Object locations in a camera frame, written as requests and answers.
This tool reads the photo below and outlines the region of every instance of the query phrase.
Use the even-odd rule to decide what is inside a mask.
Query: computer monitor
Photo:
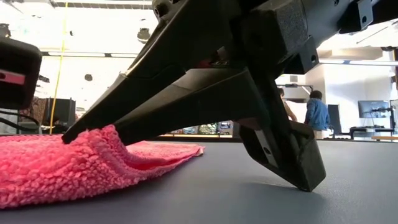
[[[360,118],[387,118],[389,112],[380,109],[387,109],[388,101],[384,100],[361,100],[358,101],[358,110]]]

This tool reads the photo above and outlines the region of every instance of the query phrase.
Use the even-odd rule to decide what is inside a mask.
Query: yellow cable
[[[50,134],[52,134],[55,102],[57,100],[58,85],[60,83],[63,53],[65,53],[65,36],[66,36],[65,34],[67,33],[67,9],[68,9],[68,3],[66,2],[65,3],[65,18],[63,19],[63,31],[62,31],[62,35],[63,35],[63,37],[62,37],[62,53],[61,53],[61,58],[60,58],[60,68],[58,70],[57,84],[55,85],[54,99],[52,102],[51,117],[50,117]]]

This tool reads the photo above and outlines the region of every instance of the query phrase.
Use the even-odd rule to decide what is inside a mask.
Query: gray table surface
[[[327,178],[301,192],[239,143],[201,143],[158,179],[88,200],[0,211],[1,224],[398,223],[398,144],[319,143]]]

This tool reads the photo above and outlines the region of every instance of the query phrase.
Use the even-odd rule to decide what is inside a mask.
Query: pink towel
[[[0,137],[0,208],[92,197],[158,177],[202,146],[139,142],[123,146],[114,126],[60,136]]]

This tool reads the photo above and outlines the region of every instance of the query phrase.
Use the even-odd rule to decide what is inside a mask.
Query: man in blue shirt
[[[315,139],[323,139],[323,131],[329,128],[328,107],[322,102],[322,93],[318,90],[310,94],[304,123],[313,129]]]

